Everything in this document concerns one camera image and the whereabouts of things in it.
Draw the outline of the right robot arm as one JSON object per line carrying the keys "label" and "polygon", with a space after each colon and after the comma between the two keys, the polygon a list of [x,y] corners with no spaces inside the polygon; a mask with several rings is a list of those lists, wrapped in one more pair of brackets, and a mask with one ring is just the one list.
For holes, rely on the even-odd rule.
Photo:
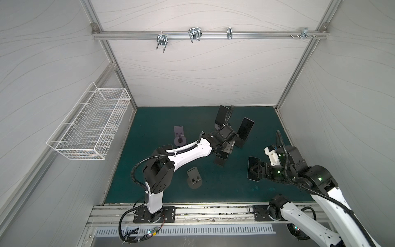
{"label": "right robot arm", "polygon": [[316,213],[310,217],[284,195],[276,195],[263,212],[273,221],[287,221],[290,233],[296,238],[310,238],[321,247],[379,246],[346,202],[330,172],[322,166],[309,167],[305,160],[272,165],[250,157],[247,177],[256,182],[265,179],[305,190],[335,227],[334,231],[324,227],[316,220]]}

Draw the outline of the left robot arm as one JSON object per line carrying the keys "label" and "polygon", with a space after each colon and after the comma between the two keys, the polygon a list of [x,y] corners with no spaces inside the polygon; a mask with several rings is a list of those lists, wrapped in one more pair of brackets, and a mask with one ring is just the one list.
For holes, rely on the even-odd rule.
{"label": "left robot arm", "polygon": [[239,137],[229,125],[205,133],[201,132],[197,141],[177,149],[160,147],[147,160],[143,169],[145,206],[152,215],[163,208],[163,194],[172,181],[173,174],[182,166],[211,154],[220,155],[226,146]]}

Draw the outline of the white phone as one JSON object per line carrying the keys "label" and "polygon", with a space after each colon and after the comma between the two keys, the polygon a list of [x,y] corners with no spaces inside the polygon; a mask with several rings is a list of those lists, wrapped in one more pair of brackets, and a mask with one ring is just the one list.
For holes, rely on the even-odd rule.
{"label": "white phone", "polygon": [[223,150],[217,150],[216,151],[216,157],[222,160],[227,160],[229,156],[228,152],[225,152]]}

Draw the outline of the purple phone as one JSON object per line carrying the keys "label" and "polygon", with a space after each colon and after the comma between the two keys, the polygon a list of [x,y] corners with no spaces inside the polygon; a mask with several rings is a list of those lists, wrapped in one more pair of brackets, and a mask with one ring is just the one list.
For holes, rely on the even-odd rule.
{"label": "purple phone", "polygon": [[238,130],[238,136],[240,139],[242,139],[243,141],[247,141],[248,136],[254,126],[255,122],[249,118],[244,118],[239,130]]}

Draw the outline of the teal phone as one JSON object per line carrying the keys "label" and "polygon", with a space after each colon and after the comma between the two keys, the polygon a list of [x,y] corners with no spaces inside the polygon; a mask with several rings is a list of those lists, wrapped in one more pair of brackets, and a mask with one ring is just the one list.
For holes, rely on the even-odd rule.
{"label": "teal phone", "polygon": [[250,156],[248,160],[247,178],[251,181],[259,182],[261,179],[261,169],[261,160]]}

